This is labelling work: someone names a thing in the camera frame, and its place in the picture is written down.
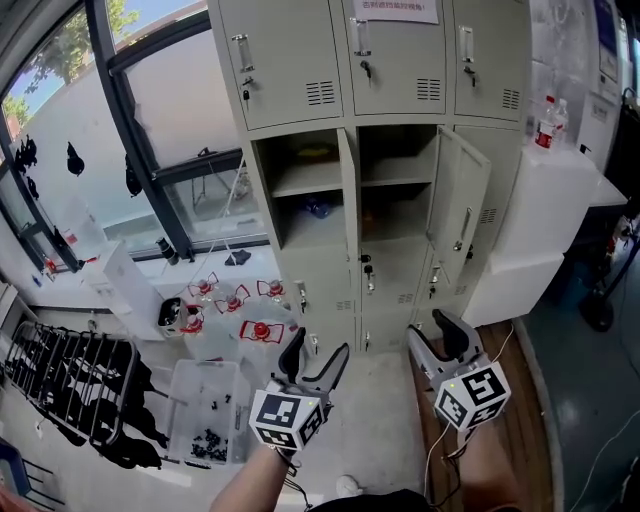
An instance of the open locker door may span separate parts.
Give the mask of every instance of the open locker door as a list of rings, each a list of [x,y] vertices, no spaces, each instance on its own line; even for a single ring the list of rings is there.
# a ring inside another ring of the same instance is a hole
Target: open locker door
[[[491,162],[459,135],[438,127],[436,183],[428,237],[449,286],[467,259],[487,190]]]

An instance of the plastic storage bin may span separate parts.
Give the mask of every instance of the plastic storage bin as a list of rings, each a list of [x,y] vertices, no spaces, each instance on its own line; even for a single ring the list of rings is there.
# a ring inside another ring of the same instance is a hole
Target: plastic storage bin
[[[237,363],[178,361],[167,401],[168,456],[205,468],[245,462],[250,401],[251,386]],[[226,449],[226,459],[194,453],[194,444],[207,451],[207,429],[220,437],[211,451]]]

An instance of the cable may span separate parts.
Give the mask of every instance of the cable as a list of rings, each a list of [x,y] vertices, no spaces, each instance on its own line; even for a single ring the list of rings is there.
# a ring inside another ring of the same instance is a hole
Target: cable
[[[511,332],[509,333],[509,336],[507,336],[504,342],[502,343],[500,352],[498,352],[498,355],[493,358],[493,361],[491,361],[492,363],[495,363],[498,360],[498,358],[502,355],[502,351],[504,350],[504,347],[507,346],[507,341],[509,341],[509,338],[511,338],[511,335],[513,334],[514,329],[515,329],[515,326],[513,325],[513,322],[511,322]]]
[[[244,155],[242,156],[242,160],[240,160],[240,167],[238,167],[238,170],[236,172],[236,177],[233,180],[233,185],[231,185],[231,191],[229,192],[229,198],[227,199],[227,203],[224,205],[224,208],[218,212],[218,214],[216,215],[216,218],[218,218],[220,216],[220,213],[222,213],[221,219],[224,221],[224,218],[229,214],[229,206],[231,205],[231,200],[233,199],[233,193],[235,192],[236,186],[238,185],[238,179],[240,178],[240,174],[242,172],[243,165],[244,165]],[[220,225],[218,226],[218,230],[216,231],[216,233],[213,236],[216,236],[222,230],[222,226],[223,225],[224,225],[224,222],[221,222]],[[233,253],[231,252],[231,249],[229,248],[229,244],[227,243],[227,239],[225,238],[223,241],[224,241],[224,243],[225,243],[225,245],[227,247],[227,250],[229,251],[229,253],[231,255],[231,259],[233,259],[233,262],[235,263],[236,262],[236,258],[233,255]],[[181,295],[182,292],[184,292],[187,288],[189,288],[189,285],[193,282],[193,280],[196,278],[196,276],[200,273],[200,271],[203,269],[203,267],[207,263],[207,260],[209,259],[209,256],[211,256],[211,253],[213,252],[213,248],[216,246],[216,243],[218,243],[218,239],[217,238],[214,239],[213,243],[211,244],[211,248],[209,249],[209,252],[205,256],[205,258],[202,260],[202,263],[200,264],[198,269],[193,273],[193,276],[191,276],[191,279],[189,279],[189,281],[187,281],[187,284],[184,285],[184,288],[182,288],[182,290],[180,290],[178,293],[173,295],[173,297],[177,297],[178,295]]]
[[[571,507],[569,512],[573,512],[575,510],[575,508],[578,506],[578,503],[580,503],[580,500],[582,500],[582,497],[584,496],[584,493],[587,491],[587,488],[589,487],[589,483],[591,482],[591,477],[593,476],[593,472],[596,469],[596,464],[598,463],[598,459],[600,458],[600,455],[602,455],[602,453],[606,450],[607,446],[609,446],[613,441],[615,441],[616,439],[618,439],[618,437],[620,437],[620,435],[629,426],[629,424],[631,423],[633,418],[635,418],[638,414],[640,414],[640,409],[638,409],[636,412],[634,412],[629,417],[627,422],[624,424],[624,427],[622,427],[615,436],[610,438],[606,443],[604,443],[604,446],[602,448],[600,448],[600,451],[598,452],[598,455],[596,455],[596,458],[594,459],[593,464],[591,465],[591,470],[589,471],[589,476],[587,477],[587,481],[585,482],[584,487],[582,488],[582,492],[580,493],[580,496],[578,496],[578,499],[573,504],[573,507]]]
[[[436,439],[436,442],[433,443],[431,445],[431,448],[429,449],[429,454],[427,455],[427,466],[424,468],[424,497],[425,498],[427,497],[427,485],[428,485],[428,478],[429,478],[429,461],[431,460],[431,453],[433,452],[433,449],[436,447],[436,445],[440,441],[442,441],[442,438],[447,433],[447,431],[449,430],[450,426],[451,426],[451,423],[447,423],[447,426],[442,431],[442,434],[440,434],[440,437],[438,439]]]

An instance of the floor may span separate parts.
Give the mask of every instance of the floor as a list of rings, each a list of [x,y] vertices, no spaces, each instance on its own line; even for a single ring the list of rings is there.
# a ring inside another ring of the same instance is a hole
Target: floor
[[[44,323],[76,330],[86,330],[91,317],[51,311],[38,314]],[[123,332],[112,315],[95,318],[100,330]],[[166,391],[171,368],[183,357],[182,348],[142,343],[139,349],[153,370],[154,385]],[[164,418],[161,400],[155,397],[147,402],[159,425]],[[352,357],[332,401],[336,407],[329,422],[299,457],[302,469],[296,481],[305,488],[310,502],[317,505],[335,498],[336,478],[345,473],[372,493],[421,490],[425,452],[408,356]],[[40,420],[22,395],[7,387],[0,405],[2,437],[28,460],[55,472],[55,481],[45,479],[47,490],[66,501],[65,510],[206,511],[238,470],[172,464],[160,471],[121,469],[90,447],[72,446],[48,421],[41,425],[40,438],[35,429]],[[302,503],[299,494],[285,491],[279,509],[300,510]]]
[[[485,350],[495,357],[511,331],[511,322],[502,322],[478,329]],[[552,512],[554,489],[551,464],[542,410],[531,371],[520,348],[517,334],[509,338],[500,356],[500,363],[511,387],[511,398],[505,412],[493,421],[509,460],[513,466],[521,493],[523,512]],[[443,425],[433,413],[429,395],[433,391],[424,374],[412,365],[425,446],[429,447],[442,434]],[[449,429],[443,442],[436,446],[429,465],[431,496],[442,512],[463,512],[461,493],[447,496],[457,488],[458,479],[441,458],[455,451],[457,433]]]
[[[640,409],[639,259],[613,294],[616,320],[609,332],[593,331],[575,307],[546,299],[524,318],[558,426],[567,511],[607,510],[640,455],[638,415],[603,452],[575,506],[598,451]]]

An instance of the paper sign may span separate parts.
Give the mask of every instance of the paper sign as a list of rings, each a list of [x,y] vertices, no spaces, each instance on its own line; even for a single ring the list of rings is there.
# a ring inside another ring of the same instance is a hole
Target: paper sign
[[[359,20],[415,21],[438,24],[436,0],[353,0]]]

